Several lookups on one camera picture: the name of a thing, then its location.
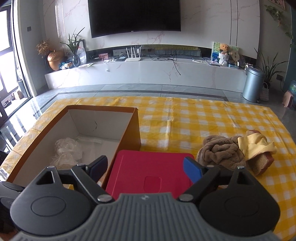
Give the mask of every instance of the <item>cardboard box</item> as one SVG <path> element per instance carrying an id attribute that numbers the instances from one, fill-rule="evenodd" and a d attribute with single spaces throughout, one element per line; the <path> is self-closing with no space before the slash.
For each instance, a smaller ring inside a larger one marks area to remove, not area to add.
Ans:
<path id="1" fill-rule="evenodd" d="M 116 154 L 120 150 L 140 149 L 138 110 L 118 106 L 67 106 L 36 136 L 7 181 L 27 186 L 52 161 L 55 142 L 66 137 L 75 139 L 79 134 L 102 140 L 101 146 L 96 148 L 96 158 L 100 155 L 108 158 L 108 170 L 100 179 L 105 188 Z M 85 164 L 92 161 L 83 160 Z"/>

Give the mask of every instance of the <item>red box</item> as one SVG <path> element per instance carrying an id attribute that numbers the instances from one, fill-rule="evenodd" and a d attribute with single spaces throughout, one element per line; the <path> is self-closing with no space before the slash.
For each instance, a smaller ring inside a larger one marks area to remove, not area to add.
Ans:
<path id="1" fill-rule="evenodd" d="M 106 192 L 114 199 L 120 193 L 171 192 L 177 198 L 192 182 L 183 171 L 187 153 L 121 150 L 115 159 Z"/>

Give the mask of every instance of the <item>white basket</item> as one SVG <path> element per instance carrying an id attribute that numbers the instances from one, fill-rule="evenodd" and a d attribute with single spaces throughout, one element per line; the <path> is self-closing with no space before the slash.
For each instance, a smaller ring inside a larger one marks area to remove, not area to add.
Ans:
<path id="1" fill-rule="evenodd" d="M 262 91 L 260 93 L 260 100 L 269 101 L 269 89 L 268 85 L 265 82 L 263 83 Z"/>

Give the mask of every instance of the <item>black television screen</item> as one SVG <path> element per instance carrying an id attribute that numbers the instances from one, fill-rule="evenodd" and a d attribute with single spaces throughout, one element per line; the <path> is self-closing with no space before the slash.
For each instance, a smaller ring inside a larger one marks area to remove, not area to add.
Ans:
<path id="1" fill-rule="evenodd" d="M 91 37 L 133 31 L 181 31 L 180 0 L 88 0 Z"/>

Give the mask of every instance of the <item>silver trash can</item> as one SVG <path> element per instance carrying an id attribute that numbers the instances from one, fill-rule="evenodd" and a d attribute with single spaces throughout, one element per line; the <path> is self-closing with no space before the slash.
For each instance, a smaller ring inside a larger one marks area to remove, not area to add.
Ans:
<path id="1" fill-rule="evenodd" d="M 246 74 L 247 79 L 242 96 L 246 100 L 256 103 L 262 91 L 265 74 L 260 69 L 256 68 L 248 68 Z"/>

